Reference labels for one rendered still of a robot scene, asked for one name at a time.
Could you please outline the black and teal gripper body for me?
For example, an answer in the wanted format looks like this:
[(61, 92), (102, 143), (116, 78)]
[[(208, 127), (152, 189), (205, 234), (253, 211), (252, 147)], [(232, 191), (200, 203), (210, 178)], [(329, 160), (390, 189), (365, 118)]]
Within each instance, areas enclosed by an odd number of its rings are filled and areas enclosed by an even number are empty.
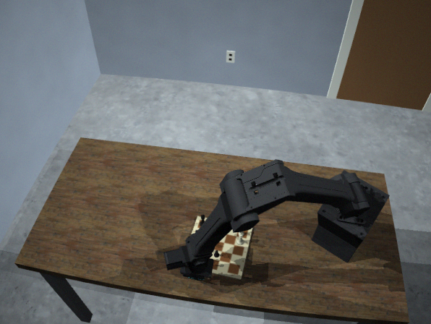
[(211, 278), (212, 276), (212, 270), (213, 270), (213, 263), (214, 259), (208, 259), (208, 266), (201, 265), (198, 267), (195, 267), (194, 265), (191, 265), (190, 263), (186, 263), (186, 266), (181, 267), (180, 273), (184, 277), (189, 278), (198, 278), (198, 279), (204, 279), (204, 277)]

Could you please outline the brown and cream chessboard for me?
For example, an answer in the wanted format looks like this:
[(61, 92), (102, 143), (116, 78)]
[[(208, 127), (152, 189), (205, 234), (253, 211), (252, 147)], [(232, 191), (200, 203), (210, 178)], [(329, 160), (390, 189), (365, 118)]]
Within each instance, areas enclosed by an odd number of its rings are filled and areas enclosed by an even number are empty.
[[(195, 233), (195, 229), (198, 230), (200, 228), (200, 222), (201, 217), (198, 216), (192, 234)], [(213, 256), (210, 257), (210, 259), (214, 259), (213, 274), (239, 280), (242, 279), (251, 233), (252, 229), (244, 231), (244, 236), (242, 238), (244, 243), (239, 245), (236, 242), (239, 239), (239, 232), (233, 233), (233, 230), (231, 230), (215, 246), (212, 252)], [(218, 250), (218, 257), (214, 257), (216, 250)]]

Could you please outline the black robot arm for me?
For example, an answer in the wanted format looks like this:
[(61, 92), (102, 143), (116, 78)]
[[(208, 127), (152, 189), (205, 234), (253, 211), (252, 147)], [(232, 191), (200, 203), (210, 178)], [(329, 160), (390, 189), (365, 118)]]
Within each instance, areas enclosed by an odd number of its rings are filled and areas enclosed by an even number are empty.
[(231, 230), (250, 230), (260, 222), (258, 215), (285, 201), (332, 205), (338, 221), (362, 226), (370, 209), (370, 186), (360, 184), (355, 173), (326, 179), (292, 171), (277, 159), (246, 172), (230, 171), (219, 185), (218, 204), (198, 231), (185, 246), (164, 252), (167, 270), (185, 263), (207, 267), (215, 246)]

